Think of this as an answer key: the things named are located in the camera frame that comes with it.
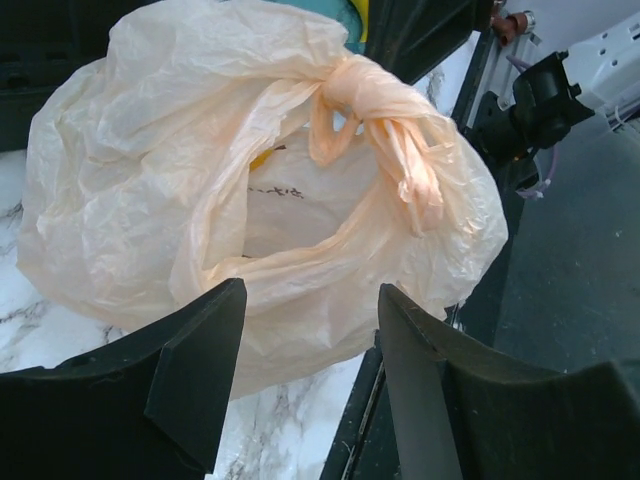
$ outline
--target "gray floor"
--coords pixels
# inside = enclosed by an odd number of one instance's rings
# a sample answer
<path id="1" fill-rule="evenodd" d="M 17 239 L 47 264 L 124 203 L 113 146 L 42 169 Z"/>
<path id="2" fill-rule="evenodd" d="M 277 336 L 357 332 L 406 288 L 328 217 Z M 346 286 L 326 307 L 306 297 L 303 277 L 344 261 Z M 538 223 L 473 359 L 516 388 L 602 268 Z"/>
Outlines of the gray floor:
<path id="1" fill-rule="evenodd" d="M 640 143 L 589 128 L 525 207 L 495 347 L 558 371 L 640 358 Z"/>

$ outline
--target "teal object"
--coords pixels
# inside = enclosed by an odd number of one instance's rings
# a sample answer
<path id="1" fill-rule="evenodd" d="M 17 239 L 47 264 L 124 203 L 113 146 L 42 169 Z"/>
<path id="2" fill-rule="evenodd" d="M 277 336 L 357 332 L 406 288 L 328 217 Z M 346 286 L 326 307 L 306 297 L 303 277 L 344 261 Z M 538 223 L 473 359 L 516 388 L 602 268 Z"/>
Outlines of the teal object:
<path id="1" fill-rule="evenodd" d="M 364 43 L 360 43 L 362 22 L 356 8 L 349 0 L 270 0 L 319 13 L 340 22 L 349 32 L 346 46 L 354 53 L 364 52 Z"/>

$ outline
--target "marble countertop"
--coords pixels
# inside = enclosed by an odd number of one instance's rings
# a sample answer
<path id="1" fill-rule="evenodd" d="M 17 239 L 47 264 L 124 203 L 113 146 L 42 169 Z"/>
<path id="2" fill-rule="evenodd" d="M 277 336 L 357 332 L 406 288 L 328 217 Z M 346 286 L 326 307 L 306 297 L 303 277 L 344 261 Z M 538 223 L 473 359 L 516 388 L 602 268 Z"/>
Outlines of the marble countertop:
<path id="1" fill-rule="evenodd" d="M 453 110 L 476 43 L 474 35 L 416 84 L 445 114 Z M 16 268 L 25 158 L 25 152 L 0 153 L 0 372 L 51 368 L 125 335 L 43 298 Z M 361 360 L 231 402 L 207 480 L 318 479 Z"/>

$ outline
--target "black plastic part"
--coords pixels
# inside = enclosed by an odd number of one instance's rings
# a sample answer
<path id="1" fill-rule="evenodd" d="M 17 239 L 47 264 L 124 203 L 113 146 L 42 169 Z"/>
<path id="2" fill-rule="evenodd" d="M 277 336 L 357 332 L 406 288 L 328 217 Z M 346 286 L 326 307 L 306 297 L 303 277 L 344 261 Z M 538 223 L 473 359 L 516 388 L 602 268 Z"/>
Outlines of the black plastic part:
<path id="1" fill-rule="evenodd" d="M 228 280 L 112 344 L 0 375 L 2 478 L 201 480 L 213 471 L 244 324 Z"/>
<path id="2" fill-rule="evenodd" d="M 462 325 L 467 335 L 487 346 L 493 346 L 495 341 L 511 264 L 511 252 L 525 204 L 524 199 L 516 194 L 510 177 L 510 167 L 495 176 L 509 238 L 464 306 L 455 309 L 453 321 L 448 322 Z"/>
<path id="3" fill-rule="evenodd" d="M 105 56 L 120 18 L 154 1 L 0 0 L 0 151 L 26 148 L 53 91 Z"/>
<path id="4" fill-rule="evenodd" d="M 413 84 L 489 27 L 493 0 L 370 0 L 365 56 Z"/>
<path id="5" fill-rule="evenodd" d="M 360 463 L 358 460 L 369 431 L 368 425 L 376 412 L 382 412 L 377 403 L 379 389 L 383 386 L 382 352 L 376 337 L 376 346 L 369 349 L 362 360 L 320 480 L 351 478 Z"/>
<path id="6" fill-rule="evenodd" d="M 495 36 L 491 31 L 485 31 L 478 39 L 478 45 L 474 51 L 467 75 L 460 89 L 460 95 L 453 109 L 452 118 L 460 128 L 466 125 L 471 113 L 473 100 L 478 92 L 482 72 L 484 71 L 490 50 L 493 46 Z M 517 197 L 513 190 L 510 190 L 511 196 L 509 200 L 515 200 L 522 204 L 522 199 Z M 496 296 L 501 295 L 506 280 L 506 271 L 508 267 L 509 256 L 502 256 L 502 264 L 492 266 L 485 278 L 494 278 L 496 282 L 487 282 L 484 285 L 484 291 L 476 288 L 478 295 L 475 295 L 478 306 L 480 308 L 494 308 L 499 311 L 500 302 L 488 302 L 488 306 L 483 303 L 485 297 L 484 292 Z M 492 342 L 495 335 L 495 322 L 488 321 L 484 316 L 466 315 L 466 310 L 455 308 L 449 312 L 448 323 L 459 322 L 461 320 L 468 322 L 467 328 L 473 331 L 479 338 Z M 398 473 L 399 460 L 396 438 L 393 432 L 388 435 L 371 435 L 370 426 L 381 422 L 393 423 L 391 417 L 391 409 L 389 407 L 388 391 L 385 388 L 386 377 L 384 375 L 384 366 L 382 364 L 382 354 L 380 351 L 380 343 L 376 339 L 376 346 L 369 350 L 364 358 L 358 377 L 356 378 L 353 391 L 347 402 L 335 440 L 329 452 L 324 470 L 322 472 L 322 480 L 333 479 L 349 479 L 353 478 L 357 472 L 372 472 L 372 468 L 378 468 L 376 475 L 370 478 L 380 480 L 401 478 Z M 362 460 L 365 443 L 369 445 L 369 449 L 375 449 L 377 456 L 368 455 Z M 395 459 L 398 462 L 394 467 L 389 467 L 389 462 L 378 462 L 378 458 Z"/>
<path id="7" fill-rule="evenodd" d="M 513 83 L 515 104 L 507 110 L 489 106 L 465 135 L 495 171 L 528 155 L 531 149 L 548 149 L 565 138 L 574 125 L 595 112 L 576 97 L 579 85 L 570 85 L 555 52 L 522 73 Z M 483 104 L 495 101 L 488 92 Z"/>
<path id="8" fill-rule="evenodd" d="M 379 319 L 403 478 L 640 478 L 640 360 L 534 367 L 391 285 Z"/>

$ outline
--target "plastic bag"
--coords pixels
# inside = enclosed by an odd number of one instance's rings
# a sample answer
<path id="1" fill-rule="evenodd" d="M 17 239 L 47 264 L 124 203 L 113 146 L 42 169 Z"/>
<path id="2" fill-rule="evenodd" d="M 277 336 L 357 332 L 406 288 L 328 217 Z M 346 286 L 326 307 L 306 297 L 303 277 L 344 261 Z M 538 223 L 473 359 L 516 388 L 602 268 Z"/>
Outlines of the plastic bag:
<path id="1" fill-rule="evenodd" d="M 129 331 L 243 278 L 234 397 L 370 347 L 383 282 L 444 317 L 506 240 L 496 187 L 450 119 L 345 38 L 259 1 L 122 19 L 34 118 L 19 268 Z"/>

